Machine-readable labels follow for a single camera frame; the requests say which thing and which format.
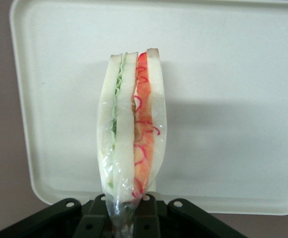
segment sandwich half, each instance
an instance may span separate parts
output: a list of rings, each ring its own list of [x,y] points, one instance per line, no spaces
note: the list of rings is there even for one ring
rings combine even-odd
[[[100,96],[97,146],[103,192],[139,201],[164,158],[166,107],[158,49],[111,56]]]

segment white bread slice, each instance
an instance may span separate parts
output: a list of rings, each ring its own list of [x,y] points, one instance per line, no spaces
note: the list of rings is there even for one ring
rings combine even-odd
[[[165,93],[158,49],[147,50],[147,70],[151,89],[152,124],[160,132],[160,135],[154,133],[152,168],[148,182],[148,185],[152,186],[163,162],[167,136]]]
[[[98,165],[101,176],[103,191],[109,194],[113,193],[112,187],[108,181],[113,180],[113,153],[112,145],[114,137],[112,136],[112,112],[114,103],[114,92],[117,75],[120,71],[122,54],[111,56],[103,82],[100,102],[98,107],[97,121],[97,147],[98,147]]]
[[[134,115],[132,98],[138,53],[127,54],[122,84],[117,97],[117,132],[113,165],[114,198],[119,202],[132,201],[134,182]]]

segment plastic wrap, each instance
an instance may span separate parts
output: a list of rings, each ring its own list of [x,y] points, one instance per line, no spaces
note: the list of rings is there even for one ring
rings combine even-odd
[[[98,164],[115,237],[132,237],[134,211],[154,183],[166,143],[158,49],[111,56],[99,103]]]

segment tomato slice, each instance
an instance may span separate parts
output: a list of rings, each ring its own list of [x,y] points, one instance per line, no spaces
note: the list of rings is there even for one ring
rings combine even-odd
[[[143,195],[147,188],[152,167],[154,148],[154,129],[152,124],[151,103],[149,100],[151,90],[147,71],[146,52],[140,54],[136,68],[136,89],[134,101],[135,109],[135,139],[134,139],[134,191],[133,197]]]

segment white tray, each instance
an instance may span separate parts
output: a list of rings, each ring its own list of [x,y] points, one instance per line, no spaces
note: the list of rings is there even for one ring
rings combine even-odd
[[[159,48],[165,200],[288,214],[288,1],[15,0],[29,169],[52,204],[101,193],[97,105],[111,54]]]

